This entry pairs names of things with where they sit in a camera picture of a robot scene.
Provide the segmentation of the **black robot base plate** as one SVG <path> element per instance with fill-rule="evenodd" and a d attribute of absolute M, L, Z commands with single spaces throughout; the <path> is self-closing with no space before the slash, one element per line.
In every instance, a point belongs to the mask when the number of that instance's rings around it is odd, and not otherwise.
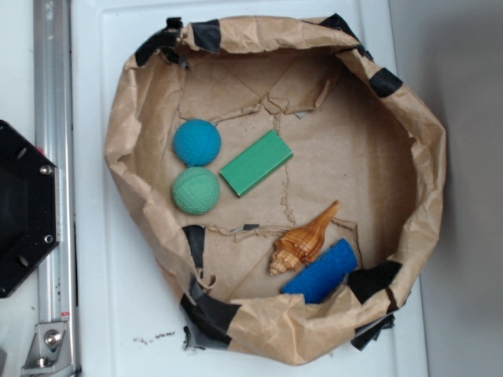
<path fill-rule="evenodd" d="M 1 297 L 58 245 L 57 167 L 1 121 Z"/>

